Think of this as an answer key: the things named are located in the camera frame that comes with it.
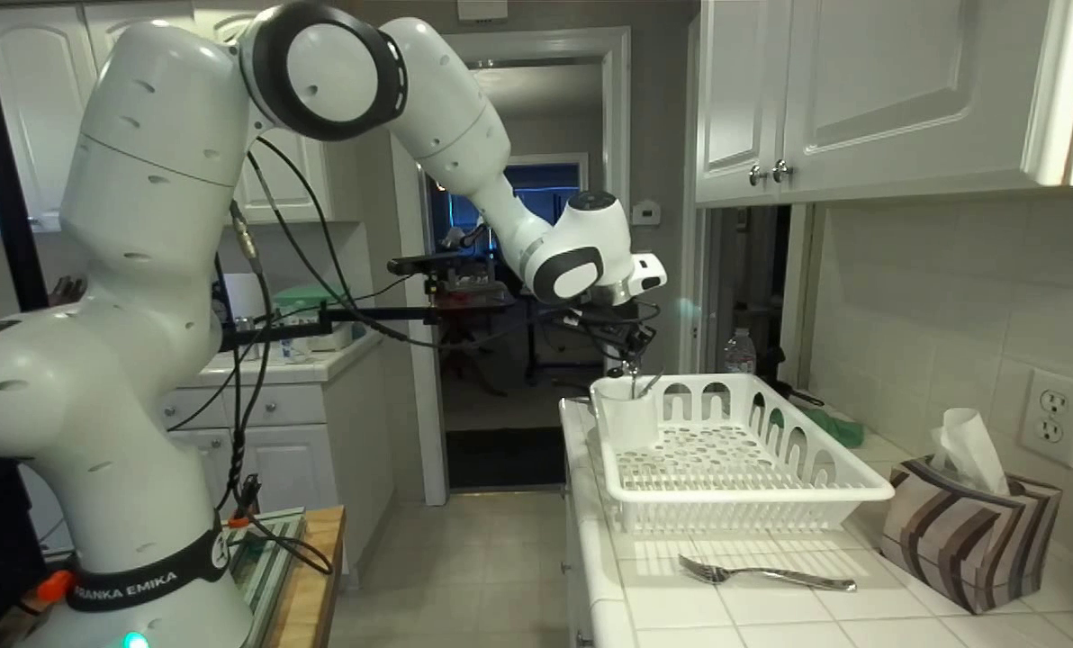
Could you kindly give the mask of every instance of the kitchen counter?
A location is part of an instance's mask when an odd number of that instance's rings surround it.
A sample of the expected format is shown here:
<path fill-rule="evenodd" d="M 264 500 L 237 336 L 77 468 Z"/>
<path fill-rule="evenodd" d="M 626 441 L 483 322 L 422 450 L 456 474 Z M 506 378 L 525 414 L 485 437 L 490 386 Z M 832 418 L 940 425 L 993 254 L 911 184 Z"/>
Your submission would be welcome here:
<path fill-rule="evenodd" d="M 269 386 L 310 386 L 310 381 L 333 381 L 334 376 L 344 376 L 346 368 L 352 368 L 360 356 L 366 356 L 380 346 L 380 336 L 360 336 L 350 339 L 344 348 L 334 352 L 310 352 L 310 359 L 287 359 L 280 356 L 280 346 L 269 348 Z M 200 378 L 190 378 L 190 388 L 215 388 L 228 376 L 233 370 L 233 356 L 232 352 L 215 352 L 210 359 L 210 368 L 203 368 Z M 244 359 L 243 365 L 244 381 L 256 378 L 258 359 Z"/>
<path fill-rule="evenodd" d="M 561 401 L 561 428 L 580 544 L 585 602 L 598 648 L 1073 648 L 1073 555 L 1053 552 L 1046 588 L 987 616 L 970 616 L 875 552 L 880 519 L 868 508 L 836 534 L 741 530 L 690 542 L 635 542 L 609 525 L 588 437 L 588 401 Z M 868 464 L 892 464 L 887 444 L 868 444 Z M 719 564 L 782 564 L 855 575 L 858 592 L 802 592 L 756 575 L 700 584 L 677 555 Z"/>

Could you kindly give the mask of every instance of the floor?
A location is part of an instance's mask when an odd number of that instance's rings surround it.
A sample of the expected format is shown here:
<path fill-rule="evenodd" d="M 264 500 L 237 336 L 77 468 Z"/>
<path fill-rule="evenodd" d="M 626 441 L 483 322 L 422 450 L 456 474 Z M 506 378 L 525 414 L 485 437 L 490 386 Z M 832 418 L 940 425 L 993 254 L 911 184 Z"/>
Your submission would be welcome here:
<path fill-rule="evenodd" d="M 393 508 L 334 606 L 333 648 L 566 648 L 561 491 Z"/>

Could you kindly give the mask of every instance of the metal utensil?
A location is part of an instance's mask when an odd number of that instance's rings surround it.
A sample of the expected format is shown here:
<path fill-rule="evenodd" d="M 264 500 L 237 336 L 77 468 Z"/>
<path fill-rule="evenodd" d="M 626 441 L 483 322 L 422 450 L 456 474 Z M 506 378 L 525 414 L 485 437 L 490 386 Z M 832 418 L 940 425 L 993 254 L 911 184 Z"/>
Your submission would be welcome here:
<path fill-rule="evenodd" d="M 725 584 L 732 575 L 765 575 L 765 580 L 784 580 L 784 584 L 826 588 L 826 592 L 858 592 L 858 580 L 826 580 L 826 575 L 791 573 L 791 569 L 725 569 L 684 555 L 680 555 L 680 564 L 711 584 Z"/>

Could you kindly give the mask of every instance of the electrical outlet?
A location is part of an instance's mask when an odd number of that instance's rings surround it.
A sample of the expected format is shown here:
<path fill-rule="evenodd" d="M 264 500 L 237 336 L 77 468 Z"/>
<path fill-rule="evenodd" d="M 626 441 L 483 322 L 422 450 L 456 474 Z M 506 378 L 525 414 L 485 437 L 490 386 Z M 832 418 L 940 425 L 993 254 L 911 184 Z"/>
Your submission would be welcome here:
<path fill-rule="evenodd" d="M 1034 370 L 1018 444 L 1073 468 L 1073 378 Z"/>

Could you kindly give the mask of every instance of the white dish rack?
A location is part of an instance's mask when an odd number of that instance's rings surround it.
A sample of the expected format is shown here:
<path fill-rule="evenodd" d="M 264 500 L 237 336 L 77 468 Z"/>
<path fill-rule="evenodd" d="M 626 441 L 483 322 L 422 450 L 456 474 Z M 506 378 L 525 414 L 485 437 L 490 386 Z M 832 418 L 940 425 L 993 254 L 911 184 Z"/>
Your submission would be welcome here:
<path fill-rule="evenodd" d="M 596 458 L 621 530 L 840 525 L 892 488 L 753 376 L 598 378 Z"/>

